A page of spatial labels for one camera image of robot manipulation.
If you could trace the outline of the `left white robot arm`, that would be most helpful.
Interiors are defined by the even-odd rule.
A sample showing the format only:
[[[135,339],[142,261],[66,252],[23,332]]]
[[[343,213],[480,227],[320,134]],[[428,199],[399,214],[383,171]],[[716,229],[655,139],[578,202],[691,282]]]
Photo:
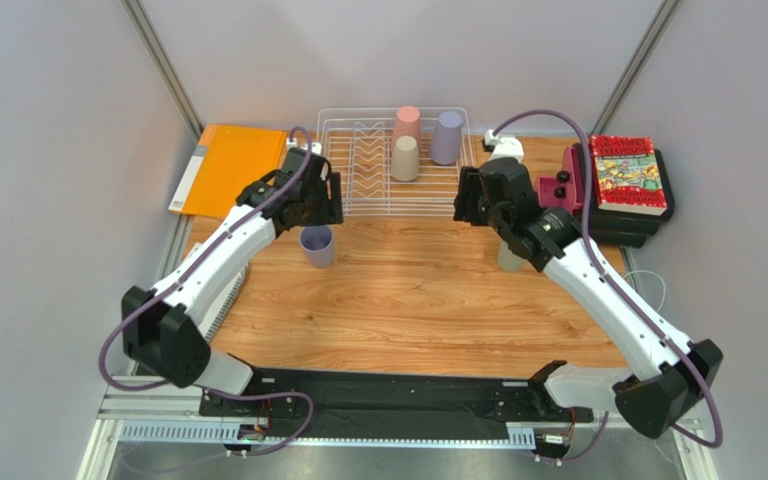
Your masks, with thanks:
[[[284,232],[343,221],[340,175],[315,151],[291,147],[280,168],[245,187],[195,254],[149,289],[122,298],[124,354],[179,388],[241,395],[254,366],[212,347],[199,325],[250,261]]]

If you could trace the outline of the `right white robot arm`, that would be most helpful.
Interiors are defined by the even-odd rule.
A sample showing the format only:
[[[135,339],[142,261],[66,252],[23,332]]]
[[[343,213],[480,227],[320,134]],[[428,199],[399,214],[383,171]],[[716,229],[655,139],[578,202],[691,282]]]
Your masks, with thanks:
[[[561,363],[546,370],[543,387],[555,405],[617,413],[656,439],[699,401],[714,402],[722,350],[711,340],[692,341],[660,316],[565,209],[540,207],[525,165],[498,158],[462,168],[454,207],[455,220],[489,226],[512,253],[562,287],[625,358],[624,368]]]

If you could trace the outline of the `purple cup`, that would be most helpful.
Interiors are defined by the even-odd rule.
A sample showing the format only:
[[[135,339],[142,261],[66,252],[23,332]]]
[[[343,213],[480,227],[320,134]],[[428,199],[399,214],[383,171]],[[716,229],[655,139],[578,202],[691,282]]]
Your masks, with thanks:
[[[437,118],[429,156],[438,165],[455,164],[459,158],[463,117],[456,111],[444,111]]]
[[[299,234],[299,245],[306,259],[315,267],[327,268],[333,264],[336,246],[329,226],[304,227]]]

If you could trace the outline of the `green cup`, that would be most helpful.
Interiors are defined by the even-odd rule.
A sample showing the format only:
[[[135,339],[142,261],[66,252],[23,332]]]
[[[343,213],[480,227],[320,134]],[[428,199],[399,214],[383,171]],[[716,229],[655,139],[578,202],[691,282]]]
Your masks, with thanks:
[[[509,246],[501,241],[497,254],[497,265],[500,269],[506,272],[520,271],[526,261],[511,251]]]

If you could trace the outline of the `beige cup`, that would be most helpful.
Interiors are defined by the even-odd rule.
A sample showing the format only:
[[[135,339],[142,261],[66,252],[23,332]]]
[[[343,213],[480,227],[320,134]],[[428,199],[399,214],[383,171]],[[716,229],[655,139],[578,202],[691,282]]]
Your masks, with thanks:
[[[396,181],[411,182],[419,176],[420,148],[410,135],[396,139],[392,147],[391,175]]]

